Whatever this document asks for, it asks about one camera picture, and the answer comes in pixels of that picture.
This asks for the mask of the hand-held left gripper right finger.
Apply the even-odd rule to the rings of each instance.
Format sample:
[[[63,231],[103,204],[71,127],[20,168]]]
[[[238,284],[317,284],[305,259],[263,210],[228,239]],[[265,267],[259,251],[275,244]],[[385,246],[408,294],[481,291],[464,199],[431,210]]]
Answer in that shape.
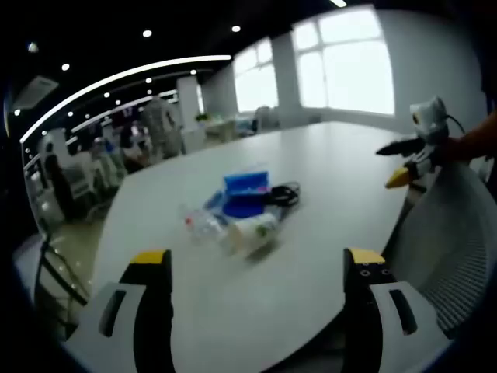
[[[343,251],[344,372],[425,372],[450,341],[434,307],[382,255]]]

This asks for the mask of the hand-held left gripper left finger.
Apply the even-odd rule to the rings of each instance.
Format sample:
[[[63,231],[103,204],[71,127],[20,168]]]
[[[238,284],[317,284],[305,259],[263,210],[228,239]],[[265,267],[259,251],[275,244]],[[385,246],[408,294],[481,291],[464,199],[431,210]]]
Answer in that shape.
[[[173,372],[172,254],[135,256],[82,310],[64,347],[87,372]]]

